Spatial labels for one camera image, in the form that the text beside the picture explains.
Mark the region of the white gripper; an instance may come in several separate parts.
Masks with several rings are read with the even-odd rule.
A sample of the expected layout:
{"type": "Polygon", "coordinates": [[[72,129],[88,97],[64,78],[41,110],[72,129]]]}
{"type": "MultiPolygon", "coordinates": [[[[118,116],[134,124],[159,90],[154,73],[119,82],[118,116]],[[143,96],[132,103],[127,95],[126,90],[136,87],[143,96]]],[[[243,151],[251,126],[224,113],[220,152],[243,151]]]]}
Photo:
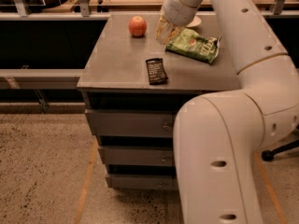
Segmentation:
{"type": "Polygon", "coordinates": [[[168,43],[178,36],[189,24],[196,13],[200,0],[165,0],[164,15],[161,15],[156,28],[156,40],[160,44],[168,43]]]}

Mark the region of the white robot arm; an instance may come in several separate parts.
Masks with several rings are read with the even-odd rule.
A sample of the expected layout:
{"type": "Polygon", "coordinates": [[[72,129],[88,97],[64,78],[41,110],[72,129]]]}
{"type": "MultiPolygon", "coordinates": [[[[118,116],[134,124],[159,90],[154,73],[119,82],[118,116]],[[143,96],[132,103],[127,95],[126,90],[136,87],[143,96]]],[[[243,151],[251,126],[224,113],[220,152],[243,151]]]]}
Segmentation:
{"type": "MultiPolygon", "coordinates": [[[[189,24],[203,0],[165,0],[156,37],[189,24]]],[[[263,224],[254,150],[298,125],[299,74],[252,0],[210,0],[240,82],[179,110],[174,155],[185,224],[263,224]]]]}

